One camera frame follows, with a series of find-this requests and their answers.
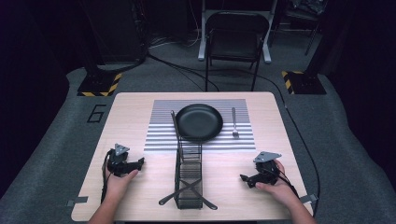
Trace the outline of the black hazard-striped stand base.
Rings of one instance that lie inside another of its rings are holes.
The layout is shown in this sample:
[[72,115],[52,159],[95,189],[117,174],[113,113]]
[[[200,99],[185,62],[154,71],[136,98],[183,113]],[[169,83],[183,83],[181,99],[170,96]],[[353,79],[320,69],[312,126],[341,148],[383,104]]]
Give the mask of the black hazard-striped stand base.
[[282,71],[289,94],[326,94],[318,77],[310,77],[301,71]]
[[101,79],[85,77],[78,87],[78,96],[111,96],[119,85],[122,73],[103,74]]

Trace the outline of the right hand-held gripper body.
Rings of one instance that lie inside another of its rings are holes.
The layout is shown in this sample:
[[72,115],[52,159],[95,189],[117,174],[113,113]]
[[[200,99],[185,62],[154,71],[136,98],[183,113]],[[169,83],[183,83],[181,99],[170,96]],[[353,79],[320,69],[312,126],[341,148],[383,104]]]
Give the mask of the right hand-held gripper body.
[[274,185],[280,174],[280,171],[276,166],[275,159],[280,157],[281,155],[278,153],[265,151],[260,152],[253,160],[258,173],[250,177],[251,181]]

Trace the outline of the person's right hand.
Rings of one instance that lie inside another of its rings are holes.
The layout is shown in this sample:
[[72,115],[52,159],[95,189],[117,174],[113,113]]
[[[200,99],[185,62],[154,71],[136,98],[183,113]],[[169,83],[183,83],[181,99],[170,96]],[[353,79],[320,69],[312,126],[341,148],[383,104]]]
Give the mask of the person's right hand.
[[257,182],[255,187],[259,190],[268,192],[288,209],[296,208],[301,204],[299,198],[295,195],[289,184],[281,178],[279,178],[274,185]]

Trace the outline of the black equipment cabinet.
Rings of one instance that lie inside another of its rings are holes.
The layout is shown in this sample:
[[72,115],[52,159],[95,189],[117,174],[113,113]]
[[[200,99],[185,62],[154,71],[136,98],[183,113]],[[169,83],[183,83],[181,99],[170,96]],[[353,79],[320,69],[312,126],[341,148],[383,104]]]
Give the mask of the black equipment cabinet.
[[102,52],[107,63],[141,63],[145,60],[142,19],[135,0],[103,3]]

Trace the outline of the silver metal fork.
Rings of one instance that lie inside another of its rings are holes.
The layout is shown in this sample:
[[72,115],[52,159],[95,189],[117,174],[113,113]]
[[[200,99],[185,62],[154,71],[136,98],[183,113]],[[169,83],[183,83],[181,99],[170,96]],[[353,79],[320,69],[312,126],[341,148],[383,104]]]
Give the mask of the silver metal fork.
[[237,131],[237,127],[236,127],[236,110],[234,107],[232,107],[232,116],[233,116],[233,138],[238,139],[239,132]]

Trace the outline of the person's left hand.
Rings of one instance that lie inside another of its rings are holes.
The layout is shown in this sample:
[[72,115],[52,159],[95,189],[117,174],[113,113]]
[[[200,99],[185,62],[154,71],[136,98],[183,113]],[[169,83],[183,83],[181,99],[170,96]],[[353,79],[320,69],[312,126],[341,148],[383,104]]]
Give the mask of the person's left hand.
[[106,196],[105,203],[118,204],[128,189],[131,181],[137,176],[138,171],[132,170],[128,175],[115,176],[106,171]]

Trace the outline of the white metal desk frame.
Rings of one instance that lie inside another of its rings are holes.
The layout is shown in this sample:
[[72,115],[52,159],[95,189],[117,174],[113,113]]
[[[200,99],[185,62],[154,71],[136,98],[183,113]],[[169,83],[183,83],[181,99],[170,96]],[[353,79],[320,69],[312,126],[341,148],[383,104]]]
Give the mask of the white metal desk frame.
[[201,6],[201,42],[198,60],[205,59],[205,25],[210,16],[220,11],[258,13],[272,25],[278,0],[202,0]]

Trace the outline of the black folding chair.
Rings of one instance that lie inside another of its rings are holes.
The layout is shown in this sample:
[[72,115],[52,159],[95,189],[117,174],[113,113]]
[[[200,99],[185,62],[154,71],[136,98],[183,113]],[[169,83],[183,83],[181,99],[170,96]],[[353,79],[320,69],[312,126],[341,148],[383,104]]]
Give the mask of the black folding chair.
[[208,91],[209,66],[213,60],[250,63],[254,67],[254,91],[269,21],[258,13],[221,11],[205,23],[205,90]]

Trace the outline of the grey striped placemat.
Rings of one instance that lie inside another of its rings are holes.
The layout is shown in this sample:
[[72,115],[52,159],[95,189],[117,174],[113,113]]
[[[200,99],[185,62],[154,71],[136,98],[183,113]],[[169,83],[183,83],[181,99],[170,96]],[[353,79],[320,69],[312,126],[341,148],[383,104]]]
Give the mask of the grey striped placemat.
[[[171,111],[177,113],[192,104],[211,105],[223,118],[223,127],[213,139],[203,143],[203,150],[255,150],[253,131],[245,99],[192,99],[155,100],[148,125],[145,150],[171,150],[177,148],[177,136]],[[232,107],[236,110],[236,127],[239,138],[233,138]]]

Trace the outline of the black round plate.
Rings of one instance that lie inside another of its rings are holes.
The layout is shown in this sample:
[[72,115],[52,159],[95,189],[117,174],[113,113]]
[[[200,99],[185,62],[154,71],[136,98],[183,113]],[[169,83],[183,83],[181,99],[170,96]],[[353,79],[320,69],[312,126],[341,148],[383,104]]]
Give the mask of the black round plate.
[[181,137],[204,142],[220,133],[223,118],[220,112],[211,105],[192,104],[177,112],[176,123]]

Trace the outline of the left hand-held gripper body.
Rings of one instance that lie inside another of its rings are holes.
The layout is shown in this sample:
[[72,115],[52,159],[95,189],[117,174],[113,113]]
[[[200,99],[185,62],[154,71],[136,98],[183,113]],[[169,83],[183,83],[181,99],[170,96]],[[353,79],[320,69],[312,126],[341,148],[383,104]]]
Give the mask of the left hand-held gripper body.
[[137,165],[136,162],[128,162],[128,147],[116,144],[114,148],[110,150],[109,159],[107,162],[107,169],[110,173],[115,176],[122,176],[129,174],[129,167],[131,165]]

